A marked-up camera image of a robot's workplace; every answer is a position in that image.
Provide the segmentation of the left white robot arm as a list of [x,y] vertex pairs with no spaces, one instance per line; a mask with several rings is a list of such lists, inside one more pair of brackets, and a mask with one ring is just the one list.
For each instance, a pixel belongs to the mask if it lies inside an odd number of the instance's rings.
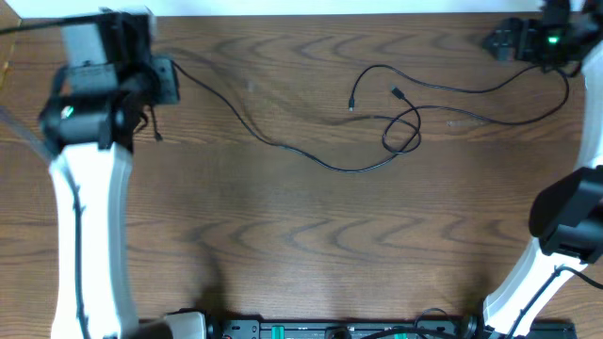
[[179,102],[171,59],[155,56],[147,8],[61,24],[66,64],[40,114],[57,202],[55,338],[204,338],[198,311],[139,319],[127,265],[126,203],[134,137],[157,105]]

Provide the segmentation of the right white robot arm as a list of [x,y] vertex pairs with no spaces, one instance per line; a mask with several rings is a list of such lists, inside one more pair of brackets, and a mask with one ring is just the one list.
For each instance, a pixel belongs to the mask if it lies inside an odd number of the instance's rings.
[[498,60],[559,71],[571,61],[584,77],[585,106],[575,169],[539,193],[531,239],[511,273],[470,317],[464,338],[525,338],[535,317],[572,277],[602,255],[602,1],[572,16],[568,0],[546,1],[539,19],[509,18],[482,43]]

